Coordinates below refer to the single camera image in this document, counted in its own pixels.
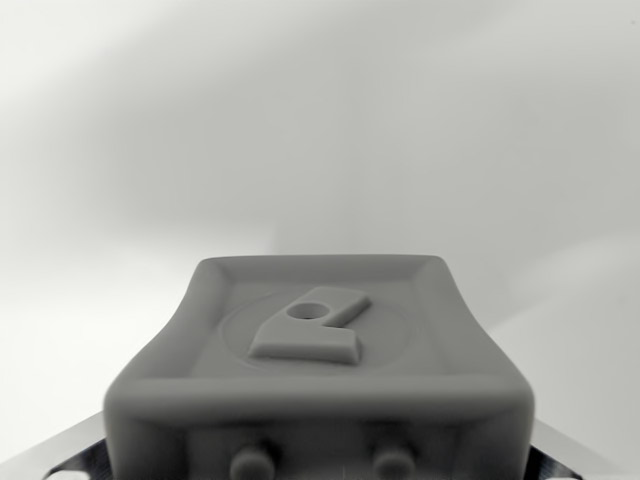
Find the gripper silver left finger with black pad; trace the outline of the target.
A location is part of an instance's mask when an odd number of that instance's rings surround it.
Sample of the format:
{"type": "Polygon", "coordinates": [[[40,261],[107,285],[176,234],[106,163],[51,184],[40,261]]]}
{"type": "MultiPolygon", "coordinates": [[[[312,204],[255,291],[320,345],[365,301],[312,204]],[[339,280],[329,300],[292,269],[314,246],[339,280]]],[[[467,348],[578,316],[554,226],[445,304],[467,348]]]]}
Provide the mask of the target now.
{"type": "Polygon", "coordinates": [[[60,471],[88,479],[112,479],[103,413],[27,449],[1,464],[2,479],[52,479],[60,471]]]}

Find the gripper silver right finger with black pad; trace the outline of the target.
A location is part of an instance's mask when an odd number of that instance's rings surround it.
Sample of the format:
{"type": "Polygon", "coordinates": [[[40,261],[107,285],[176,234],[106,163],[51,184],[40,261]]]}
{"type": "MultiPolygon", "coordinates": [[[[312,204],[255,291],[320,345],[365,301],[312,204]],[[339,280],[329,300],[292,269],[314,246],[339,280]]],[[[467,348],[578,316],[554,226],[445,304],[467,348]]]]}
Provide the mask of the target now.
{"type": "Polygon", "coordinates": [[[638,479],[548,424],[535,420],[524,479],[638,479]]]}

